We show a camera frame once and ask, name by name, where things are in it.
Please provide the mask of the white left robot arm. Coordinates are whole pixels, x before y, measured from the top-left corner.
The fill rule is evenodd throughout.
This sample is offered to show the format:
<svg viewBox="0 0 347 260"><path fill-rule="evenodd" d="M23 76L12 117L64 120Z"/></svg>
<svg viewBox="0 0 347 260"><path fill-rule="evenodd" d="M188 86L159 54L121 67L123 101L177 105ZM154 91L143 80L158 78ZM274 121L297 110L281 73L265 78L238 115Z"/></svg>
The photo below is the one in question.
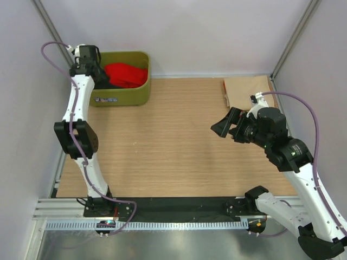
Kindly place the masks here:
<svg viewBox="0 0 347 260"><path fill-rule="evenodd" d="M87 122L89 101L97 83L108 77L100 66L101 53L95 45L67 47L74 57L67 74L71 90L66 112L54 124L54 132L63 151L78 165L87 186L87 198L77 199L84 206L85 217L108 217L115 209L112 194L105 182L97 158L99 140Z"/></svg>

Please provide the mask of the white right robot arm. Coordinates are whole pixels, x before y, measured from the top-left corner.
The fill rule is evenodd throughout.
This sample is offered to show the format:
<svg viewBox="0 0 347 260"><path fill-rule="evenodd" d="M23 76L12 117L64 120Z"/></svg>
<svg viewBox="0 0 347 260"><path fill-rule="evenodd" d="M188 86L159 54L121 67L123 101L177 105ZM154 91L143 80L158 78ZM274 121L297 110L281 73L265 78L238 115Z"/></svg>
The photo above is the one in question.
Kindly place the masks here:
<svg viewBox="0 0 347 260"><path fill-rule="evenodd" d="M234 142L255 144L289 180L307 212L306 216L257 186L245 193L245 210L269 215L292 233L310 259L334 259L346 248L346 219L330 198L317 171L319 145L311 153L306 144L289 135L287 120L265 100L265 93L250 96L252 107L231 107L226 116L211 126L219 137L230 135Z"/></svg>

